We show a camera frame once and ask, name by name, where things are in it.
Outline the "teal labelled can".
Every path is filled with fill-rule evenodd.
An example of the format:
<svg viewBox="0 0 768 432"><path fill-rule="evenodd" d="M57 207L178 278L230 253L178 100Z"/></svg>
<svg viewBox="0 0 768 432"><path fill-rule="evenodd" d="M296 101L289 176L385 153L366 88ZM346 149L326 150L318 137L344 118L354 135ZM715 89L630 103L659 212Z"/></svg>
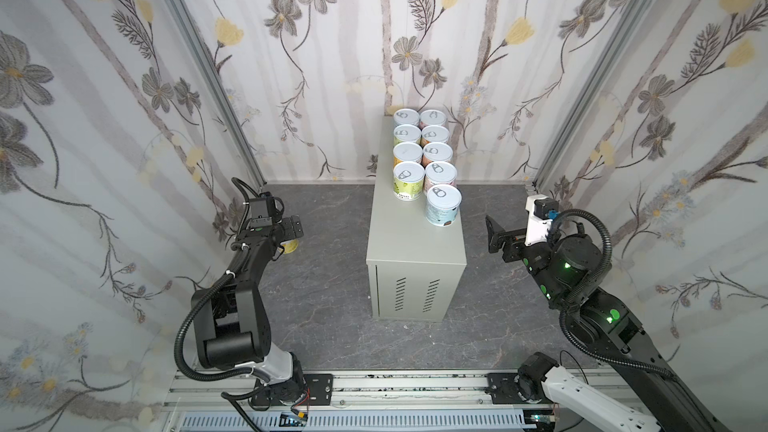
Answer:
<svg viewBox="0 0 768 432"><path fill-rule="evenodd" d="M426 219L434 226L450 226L456 221L461 202L462 194L456 187L434 185L426 194Z"/></svg>

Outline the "pink white can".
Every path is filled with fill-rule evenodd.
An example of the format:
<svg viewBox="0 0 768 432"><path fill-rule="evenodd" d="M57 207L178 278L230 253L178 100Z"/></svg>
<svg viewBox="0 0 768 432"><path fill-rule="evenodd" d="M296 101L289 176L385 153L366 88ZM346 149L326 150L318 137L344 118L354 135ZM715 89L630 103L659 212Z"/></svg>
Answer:
<svg viewBox="0 0 768 432"><path fill-rule="evenodd" d="M456 167L447 161L433 161L425 167L424 191L435 185L454 186L457 179Z"/></svg>

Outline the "brown labelled can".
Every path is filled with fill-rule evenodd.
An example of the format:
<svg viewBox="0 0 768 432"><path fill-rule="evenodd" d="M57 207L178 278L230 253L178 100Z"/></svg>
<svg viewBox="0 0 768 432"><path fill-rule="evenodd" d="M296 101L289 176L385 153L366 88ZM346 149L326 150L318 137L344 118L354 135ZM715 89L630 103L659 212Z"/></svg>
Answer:
<svg viewBox="0 0 768 432"><path fill-rule="evenodd" d="M446 143L450 138L449 130L444 126L428 125L421 130L420 144L422 147L433 142Z"/></svg>

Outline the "orange yellow labelled can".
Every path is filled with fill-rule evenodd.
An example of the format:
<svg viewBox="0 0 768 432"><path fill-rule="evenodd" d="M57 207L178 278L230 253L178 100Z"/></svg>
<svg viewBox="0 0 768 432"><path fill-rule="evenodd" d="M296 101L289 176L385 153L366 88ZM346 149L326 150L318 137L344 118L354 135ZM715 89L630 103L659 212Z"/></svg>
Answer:
<svg viewBox="0 0 768 432"><path fill-rule="evenodd" d="M401 142L393 147L393 161L397 166L402 162L415 162L420 164L423 157L423 148L414 142Z"/></svg>

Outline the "pink labelled can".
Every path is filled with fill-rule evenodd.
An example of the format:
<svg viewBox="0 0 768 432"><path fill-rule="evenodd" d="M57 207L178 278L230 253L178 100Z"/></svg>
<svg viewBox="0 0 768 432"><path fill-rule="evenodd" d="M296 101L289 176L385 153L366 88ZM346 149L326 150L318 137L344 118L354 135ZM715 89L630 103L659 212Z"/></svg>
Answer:
<svg viewBox="0 0 768 432"><path fill-rule="evenodd" d="M424 129L428 126L445 127L447 124L447 115L445 112L437 109L423 110L419 114L419 128Z"/></svg>

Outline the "green white labelled can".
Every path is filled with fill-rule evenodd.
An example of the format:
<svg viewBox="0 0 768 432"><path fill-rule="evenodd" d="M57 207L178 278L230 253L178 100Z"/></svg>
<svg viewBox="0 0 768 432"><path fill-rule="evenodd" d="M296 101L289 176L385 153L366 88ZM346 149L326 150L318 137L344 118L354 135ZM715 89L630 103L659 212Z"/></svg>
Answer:
<svg viewBox="0 0 768 432"><path fill-rule="evenodd" d="M393 130L394 145L398 145L401 143L419 144L420 140L421 140L421 129L415 125L411 125L411 124L397 125Z"/></svg>

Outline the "blue labelled can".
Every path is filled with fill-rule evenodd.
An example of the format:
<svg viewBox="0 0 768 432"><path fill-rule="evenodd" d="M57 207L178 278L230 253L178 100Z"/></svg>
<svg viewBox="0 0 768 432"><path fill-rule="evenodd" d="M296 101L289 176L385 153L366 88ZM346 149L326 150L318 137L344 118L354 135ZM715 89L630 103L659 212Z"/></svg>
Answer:
<svg viewBox="0 0 768 432"><path fill-rule="evenodd" d="M398 109L392 117L397 126L412 125L418 127L420 123L420 113L410 108Z"/></svg>

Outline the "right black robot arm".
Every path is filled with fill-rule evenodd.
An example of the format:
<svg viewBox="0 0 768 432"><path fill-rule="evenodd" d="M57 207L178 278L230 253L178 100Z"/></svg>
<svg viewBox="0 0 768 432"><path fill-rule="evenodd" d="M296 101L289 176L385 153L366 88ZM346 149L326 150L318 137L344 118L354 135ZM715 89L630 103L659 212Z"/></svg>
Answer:
<svg viewBox="0 0 768 432"><path fill-rule="evenodd" d="M546 200L525 230L505 231L485 219L490 252L522 261L560 328L582 353L613 367L664 431L723 431L719 421L661 357L640 320L600 284L611 268L608 229L592 213L555 210Z"/></svg>

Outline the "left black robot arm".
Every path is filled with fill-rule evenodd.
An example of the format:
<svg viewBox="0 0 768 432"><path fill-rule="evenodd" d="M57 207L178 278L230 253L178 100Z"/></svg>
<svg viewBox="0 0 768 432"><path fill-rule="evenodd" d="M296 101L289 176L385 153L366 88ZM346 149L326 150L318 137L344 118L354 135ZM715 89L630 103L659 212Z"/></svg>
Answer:
<svg viewBox="0 0 768 432"><path fill-rule="evenodd" d="M232 183L243 198L230 244L234 255L221 277L193 294L174 341L175 364L197 382L254 378L252 392L224 395L236 406L259 400L300 404L308 399L300 361L273 343L259 285L266 268L287 253L288 243L303 237L303 227L299 217L284 215L280 198L237 177Z"/></svg>

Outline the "grey metal cabinet counter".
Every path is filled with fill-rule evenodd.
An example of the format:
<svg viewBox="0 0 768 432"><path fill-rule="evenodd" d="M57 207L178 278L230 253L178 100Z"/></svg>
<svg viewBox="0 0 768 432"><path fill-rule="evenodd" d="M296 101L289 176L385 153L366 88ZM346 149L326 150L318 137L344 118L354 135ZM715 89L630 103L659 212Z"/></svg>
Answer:
<svg viewBox="0 0 768 432"><path fill-rule="evenodd" d="M462 222L435 226L423 196L396 196L394 127L392 117L382 118L366 253L372 317L440 322L467 265Z"/></svg>

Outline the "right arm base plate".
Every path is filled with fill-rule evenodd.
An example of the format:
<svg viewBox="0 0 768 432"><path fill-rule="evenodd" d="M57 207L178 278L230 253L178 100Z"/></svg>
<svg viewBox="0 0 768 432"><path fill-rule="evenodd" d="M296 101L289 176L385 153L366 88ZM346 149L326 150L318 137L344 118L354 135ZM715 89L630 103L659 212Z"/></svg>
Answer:
<svg viewBox="0 0 768 432"><path fill-rule="evenodd" d="M492 372L486 375L485 393L494 405L524 404L526 397L519 388L517 372Z"/></svg>

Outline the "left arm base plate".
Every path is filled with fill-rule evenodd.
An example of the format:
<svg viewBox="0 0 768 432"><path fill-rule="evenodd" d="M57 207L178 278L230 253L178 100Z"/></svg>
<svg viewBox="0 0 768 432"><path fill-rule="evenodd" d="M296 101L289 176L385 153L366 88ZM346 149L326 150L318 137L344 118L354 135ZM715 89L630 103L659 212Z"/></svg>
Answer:
<svg viewBox="0 0 768 432"><path fill-rule="evenodd" d="M262 388L247 404L254 410L266 411L269 407L329 406L331 403L334 376L325 373L304 375L305 387L293 390L290 382Z"/></svg>

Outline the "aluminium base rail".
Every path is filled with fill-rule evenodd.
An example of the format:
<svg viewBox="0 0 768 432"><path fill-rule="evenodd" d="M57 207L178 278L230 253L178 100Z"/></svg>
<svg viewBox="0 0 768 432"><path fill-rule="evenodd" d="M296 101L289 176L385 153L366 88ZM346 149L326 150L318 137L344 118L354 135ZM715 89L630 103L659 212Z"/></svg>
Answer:
<svg viewBox="0 0 768 432"><path fill-rule="evenodd" d="M331 374L329 410L459 408L493 406L489 370L336 370ZM163 407L178 411L223 411L222 392L250 391L253 378L196 382L177 374Z"/></svg>

